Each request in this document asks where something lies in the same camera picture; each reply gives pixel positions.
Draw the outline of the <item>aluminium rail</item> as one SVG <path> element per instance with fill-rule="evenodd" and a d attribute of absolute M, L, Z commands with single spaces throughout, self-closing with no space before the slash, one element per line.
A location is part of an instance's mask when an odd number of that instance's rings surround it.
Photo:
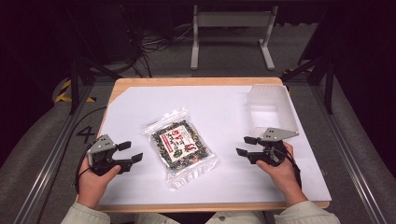
<path fill-rule="evenodd" d="M 327 120 L 332 134 L 334 135 L 337 145 L 338 151 L 342 158 L 344 165 L 348 171 L 348 174 L 355 186 L 356 191 L 358 192 L 361 201 L 372 221 L 373 224 L 389 224 L 383 215 L 375 197 L 372 193 L 371 189 L 368 186 L 366 178 L 364 177 L 363 173 L 359 165 L 357 164 L 356 160 L 353 157 L 353 154 L 347 144 L 347 140 L 342 135 L 342 131 L 336 122 L 333 115 L 331 115 L 327 107 L 324 104 L 324 96 L 322 95 L 319 87 L 313 86 L 311 88 L 313 95 L 315 96 L 317 102 L 319 103 L 319 107 L 321 112 L 324 114 L 325 119 Z"/>
<path fill-rule="evenodd" d="M 39 207 L 37 219 L 41 218 L 45 205 L 50 197 L 51 189 L 55 183 L 56 175 L 61 167 L 69 141 L 79 124 L 78 118 L 86 100 L 92 92 L 92 89 L 93 86 L 84 86 L 80 88 L 80 92 L 78 93 L 78 104 L 73 109 L 73 113 L 66 117 L 64 126 L 62 127 L 54 146 L 50 150 L 48 157 L 38 172 L 35 182 L 12 224 L 28 224 L 37 207 Z"/>

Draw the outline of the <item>clear bag of dark snacks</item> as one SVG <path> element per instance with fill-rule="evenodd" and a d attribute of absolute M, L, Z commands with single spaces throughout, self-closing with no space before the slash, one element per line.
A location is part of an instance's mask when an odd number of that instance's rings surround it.
<path fill-rule="evenodd" d="M 183 188 L 219 163 L 219 157 L 199 134 L 186 108 L 173 110 L 149 123 L 144 134 L 164 164 L 170 190 Z"/>

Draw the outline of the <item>black metal stand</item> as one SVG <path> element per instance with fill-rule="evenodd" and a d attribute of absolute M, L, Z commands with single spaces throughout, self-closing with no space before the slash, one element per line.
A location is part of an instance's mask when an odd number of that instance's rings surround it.
<path fill-rule="evenodd" d="M 82 83 L 84 86 L 92 86 L 95 82 L 94 74 L 90 70 L 91 67 L 114 80 L 120 79 L 121 76 L 105 68 L 103 65 L 95 63 L 93 60 L 81 56 L 78 43 L 78 27 L 68 7 L 63 8 L 63 13 L 64 21 L 60 26 L 60 32 L 63 32 L 64 48 L 70 62 L 70 78 L 72 84 L 72 106 L 70 114 L 73 115 L 77 112 L 78 107 L 83 101 L 83 97 L 79 93 L 79 83 Z"/>
<path fill-rule="evenodd" d="M 332 114 L 334 69 L 332 57 L 336 50 L 334 34 L 336 33 L 338 19 L 338 9 L 327 7 L 298 61 L 298 67 L 293 70 L 286 70 L 280 78 L 285 82 L 312 68 L 306 82 L 310 86 L 318 86 L 322 79 L 325 79 L 324 105 L 329 114 Z"/>

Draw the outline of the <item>white plastic bin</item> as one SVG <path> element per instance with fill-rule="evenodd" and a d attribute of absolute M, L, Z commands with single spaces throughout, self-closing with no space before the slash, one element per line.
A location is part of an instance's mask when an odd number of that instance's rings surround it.
<path fill-rule="evenodd" d="M 294 107 L 288 90 L 283 85 L 253 85 L 247 94 L 250 113 L 250 133 L 257 137 L 269 128 L 281 130 L 276 138 L 291 138 L 299 134 Z"/>

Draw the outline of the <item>person's left hand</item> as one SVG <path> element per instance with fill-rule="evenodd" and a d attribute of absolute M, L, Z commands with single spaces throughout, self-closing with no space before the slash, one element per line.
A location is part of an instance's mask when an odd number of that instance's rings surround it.
<path fill-rule="evenodd" d="M 89 166 L 88 157 L 85 157 L 78 174 L 77 202 L 91 209 L 95 209 L 103 197 L 107 185 L 119 173 L 120 166 L 116 165 L 104 175 L 93 173 Z"/>

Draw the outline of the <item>person's torso clothing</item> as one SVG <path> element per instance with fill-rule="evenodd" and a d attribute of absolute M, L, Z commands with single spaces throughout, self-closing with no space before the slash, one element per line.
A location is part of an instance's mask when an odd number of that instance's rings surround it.
<path fill-rule="evenodd" d="M 134 224 L 268 224 L 262 212 L 141 213 Z"/>

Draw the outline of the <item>white metal stand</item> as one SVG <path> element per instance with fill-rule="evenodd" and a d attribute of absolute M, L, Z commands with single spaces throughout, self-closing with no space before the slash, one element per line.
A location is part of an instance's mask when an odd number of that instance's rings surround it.
<path fill-rule="evenodd" d="M 268 71 L 276 66 L 269 50 L 278 6 L 259 11 L 205 11 L 193 7 L 190 70 L 199 67 L 200 38 L 213 43 L 255 41 Z"/>

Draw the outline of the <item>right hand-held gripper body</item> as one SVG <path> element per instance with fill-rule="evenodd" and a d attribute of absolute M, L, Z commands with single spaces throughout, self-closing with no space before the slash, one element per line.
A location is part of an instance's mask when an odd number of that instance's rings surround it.
<path fill-rule="evenodd" d="M 257 145 L 262 146 L 262 152 L 249 152 L 247 158 L 251 164 L 255 164 L 256 161 L 264 161 L 271 166 L 278 166 L 285 159 L 294 163 L 294 158 L 284 145 L 284 140 L 298 134 L 295 131 L 270 127 L 264 133 L 255 137 L 258 139 Z"/>

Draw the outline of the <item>white paper sheet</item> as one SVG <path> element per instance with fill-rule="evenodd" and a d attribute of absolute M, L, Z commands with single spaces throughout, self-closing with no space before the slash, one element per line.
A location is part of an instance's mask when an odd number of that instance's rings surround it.
<path fill-rule="evenodd" d="M 244 141 L 250 133 L 248 86 L 131 87 L 109 104 L 102 132 L 116 143 L 131 141 L 118 158 L 142 153 L 131 171 L 110 182 L 100 204 L 171 205 L 181 203 L 281 203 L 284 198 L 269 175 L 236 148 L 252 150 Z M 219 157 L 208 173 L 177 190 L 166 184 L 159 155 L 144 134 L 162 115 L 184 107 L 199 134 Z"/>

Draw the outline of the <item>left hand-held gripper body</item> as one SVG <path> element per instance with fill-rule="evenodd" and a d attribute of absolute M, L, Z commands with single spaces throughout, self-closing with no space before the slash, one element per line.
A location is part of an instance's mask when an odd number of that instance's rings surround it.
<path fill-rule="evenodd" d="M 104 175 L 111 168 L 119 165 L 119 174 L 129 172 L 133 165 L 131 159 L 115 160 L 113 155 L 117 151 L 117 144 L 109 135 L 101 135 L 87 151 L 91 170 L 97 175 Z"/>

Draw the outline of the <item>yellow black hazard tape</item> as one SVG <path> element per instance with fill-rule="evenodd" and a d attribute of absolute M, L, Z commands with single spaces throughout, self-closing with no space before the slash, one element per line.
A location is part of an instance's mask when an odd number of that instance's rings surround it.
<path fill-rule="evenodd" d="M 67 79 L 64 84 L 62 85 L 58 95 L 55 97 L 55 102 L 72 102 L 71 97 L 71 79 Z"/>

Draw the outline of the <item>person's right hand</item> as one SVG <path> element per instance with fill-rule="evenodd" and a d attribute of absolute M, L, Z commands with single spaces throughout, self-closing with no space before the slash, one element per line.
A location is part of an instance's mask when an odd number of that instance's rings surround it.
<path fill-rule="evenodd" d="M 287 207 L 307 201 L 307 197 L 297 182 L 294 168 L 290 161 L 284 160 L 277 167 L 271 166 L 264 161 L 256 161 L 256 164 L 271 177 L 283 194 Z"/>

